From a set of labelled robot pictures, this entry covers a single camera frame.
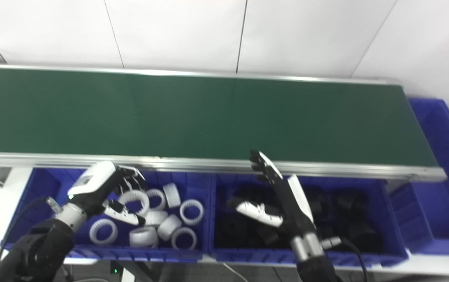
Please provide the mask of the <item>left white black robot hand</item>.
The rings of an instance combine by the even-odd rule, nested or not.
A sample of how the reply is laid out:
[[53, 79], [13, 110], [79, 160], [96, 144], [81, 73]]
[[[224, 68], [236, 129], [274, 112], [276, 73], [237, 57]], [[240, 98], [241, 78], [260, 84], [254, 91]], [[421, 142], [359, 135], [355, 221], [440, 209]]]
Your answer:
[[131, 166], [115, 165], [110, 161], [90, 166], [67, 192], [67, 203], [77, 207], [86, 220], [105, 213], [107, 216], [131, 224], [143, 226], [144, 216], [132, 213], [119, 200], [108, 198], [113, 192], [126, 195], [140, 192], [147, 187], [142, 173]]

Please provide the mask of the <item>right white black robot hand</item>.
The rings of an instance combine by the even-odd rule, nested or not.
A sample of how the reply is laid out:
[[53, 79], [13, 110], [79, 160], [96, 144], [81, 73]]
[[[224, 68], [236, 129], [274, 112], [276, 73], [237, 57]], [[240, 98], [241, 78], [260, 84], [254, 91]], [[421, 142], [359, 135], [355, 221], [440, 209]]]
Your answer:
[[253, 171], [260, 172], [258, 178], [273, 188], [281, 212], [278, 215], [271, 214], [264, 203], [253, 203], [239, 197], [231, 198], [228, 201], [229, 207], [260, 223], [276, 228], [283, 227], [291, 239], [299, 237], [318, 243], [310, 205], [297, 175], [283, 176], [273, 161], [257, 150], [251, 150], [249, 160]]

